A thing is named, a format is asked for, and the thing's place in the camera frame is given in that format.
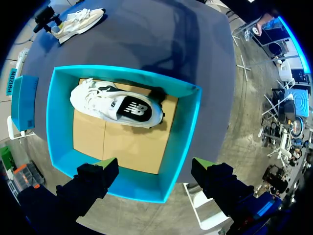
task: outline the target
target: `green object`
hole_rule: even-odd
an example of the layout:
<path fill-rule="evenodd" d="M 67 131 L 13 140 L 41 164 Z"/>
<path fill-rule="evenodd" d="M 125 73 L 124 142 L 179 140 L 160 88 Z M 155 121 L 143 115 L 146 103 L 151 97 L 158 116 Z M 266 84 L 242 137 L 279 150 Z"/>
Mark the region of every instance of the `green object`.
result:
<path fill-rule="evenodd" d="M 104 169 L 104 168 L 106 168 L 114 159 L 115 159 L 115 158 L 109 158 L 109 159 L 106 159 L 106 160 L 103 160 L 103 161 L 94 163 L 93 165 L 102 166 L 103 169 Z"/>
<path fill-rule="evenodd" d="M 14 163 L 12 154 L 11 154 L 10 149 L 9 149 L 8 146 L 0 148 L 0 154 L 1 154 L 1 158 L 2 158 L 2 162 L 3 162 L 4 168 L 6 170 L 9 170 L 12 167 L 14 167 L 15 163 Z"/>
<path fill-rule="evenodd" d="M 194 158 L 194 159 L 196 159 L 206 170 L 209 166 L 216 165 L 216 163 L 213 163 L 213 162 L 210 162 L 207 160 L 203 160 L 201 158 Z"/>

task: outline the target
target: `blue light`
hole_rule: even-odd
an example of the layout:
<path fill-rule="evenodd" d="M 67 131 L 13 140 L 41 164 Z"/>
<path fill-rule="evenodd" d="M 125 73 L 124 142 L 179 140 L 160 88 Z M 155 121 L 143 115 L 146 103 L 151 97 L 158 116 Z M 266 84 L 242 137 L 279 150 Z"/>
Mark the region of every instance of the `blue light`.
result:
<path fill-rule="evenodd" d="M 311 73 L 309 64 L 307 62 L 307 59 L 305 58 L 305 55 L 303 53 L 303 50 L 300 47 L 300 44 L 298 43 L 297 39 L 295 38 L 294 34 L 292 33 L 292 31 L 290 30 L 289 26 L 285 23 L 285 21 L 279 16 L 278 19 L 281 21 L 281 23 L 283 24 L 283 26 L 285 27 L 285 29 L 287 30 L 287 32 L 290 35 L 290 38 L 299 54 L 302 66 L 303 66 L 303 70 L 304 73 Z"/>

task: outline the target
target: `white sneaker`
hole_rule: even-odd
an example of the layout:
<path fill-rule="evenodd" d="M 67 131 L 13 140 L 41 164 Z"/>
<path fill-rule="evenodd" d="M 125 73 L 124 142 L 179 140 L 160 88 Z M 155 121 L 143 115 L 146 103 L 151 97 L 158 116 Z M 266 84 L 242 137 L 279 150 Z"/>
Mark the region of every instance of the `white sneaker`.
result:
<path fill-rule="evenodd" d="M 54 26 L 51 33 L 59 39 L 62 44 L 75 34 L 81 34 L 93 27 L 104 15 L 105 9 L 87 10 L 83 9 L 76 13 L 68 14 L 61 29 Z"/>
<path fill-rule="evenodd" d="M 118 89 L 114 83 L 92 78 L 70 94 L 73 107 L 81 113 L 122 125 L 151 128 L 162 122 L 162 108 L 145 95 Z"/>

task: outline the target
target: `equipment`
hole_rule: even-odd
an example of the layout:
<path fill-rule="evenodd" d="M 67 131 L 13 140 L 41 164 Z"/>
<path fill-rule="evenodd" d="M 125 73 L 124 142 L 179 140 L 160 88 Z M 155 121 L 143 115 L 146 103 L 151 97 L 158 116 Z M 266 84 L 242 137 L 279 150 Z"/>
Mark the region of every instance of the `equipment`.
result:
<path fill-rule="evenodd" d="M 281 200 L 269 192 L 255 198 L 254 187 L 238 180 L 233 168 L 226 163 L 215 165 L 194 158 L 191 174 L 205 196 L 213 198 L 223 213 L 234 220 L 228 235 L 256 234 L 281 204 Z"/>
<path fill-rule="evenodd" d="M 44 28 L 46 32 L 51 33 L 51 27 L 47 24 L 51 21 L 54 21 L 57 26 L 59 26 L 62 23 L 62 21 L 59 19 L 59 16 L 60 14 L 55 14 L 51 6 L 47 6 L 35 17 L 35 22 L 37 25 L 33 30 L 34 33 L 38 33 L 42 28 Z"/>
<path fill-rule="evenodd" d="M 107 194 L 119 173 L 117 158 L 85 163 L 77 173 L 67 184 L 56 187 L 56 196 L 42 185 L 19 193 L 18 201 L 39 234 L 99 234 L 76 220 Z"/>

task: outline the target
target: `new balance logo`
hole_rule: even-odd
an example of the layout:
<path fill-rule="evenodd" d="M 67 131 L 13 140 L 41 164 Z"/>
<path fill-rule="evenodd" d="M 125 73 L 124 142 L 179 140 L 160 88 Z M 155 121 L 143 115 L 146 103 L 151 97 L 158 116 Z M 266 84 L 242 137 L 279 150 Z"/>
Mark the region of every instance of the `new balance logo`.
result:
<path fill-rule="evenodd" d="M 127 108 L 124 109 L 125 112 L 131 112 L 132 114 L 141 116 L 144 115 L 145 111 L 148 109 L 147 106 L 136 104 L 135 102 L 132 102 Z"/>

